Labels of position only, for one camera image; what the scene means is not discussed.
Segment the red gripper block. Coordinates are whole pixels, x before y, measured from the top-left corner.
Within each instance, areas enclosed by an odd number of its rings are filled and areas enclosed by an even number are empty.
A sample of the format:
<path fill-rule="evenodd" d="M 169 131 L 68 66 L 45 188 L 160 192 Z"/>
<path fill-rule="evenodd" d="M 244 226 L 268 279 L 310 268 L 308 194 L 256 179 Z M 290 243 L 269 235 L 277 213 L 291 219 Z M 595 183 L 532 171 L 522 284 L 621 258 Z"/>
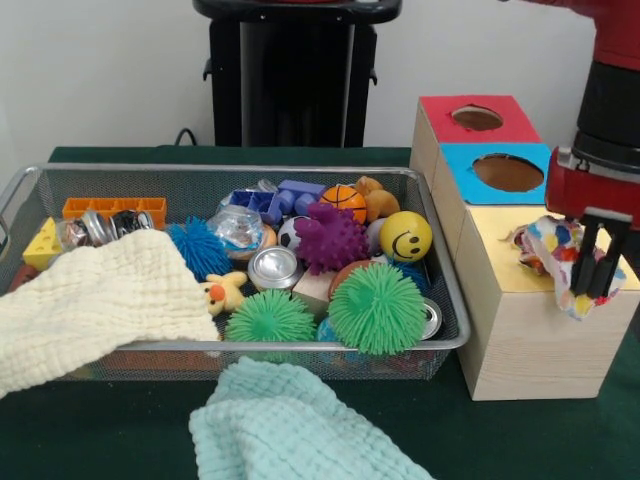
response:
<path fill-rule="evenodd" d="M 598 218 L 603 219 L 610 244 L 598 262 L 598 294 L 607 296 L 629 231 L 639 230 L 639 174 L 609 169 L 576 157 L 567 147 L 556 147 L 548 167 L 545 204 L 551 212 L 582 218 L 584 232 L 571 274 L 575 296 L 585 295 L 591 285 Z"/>

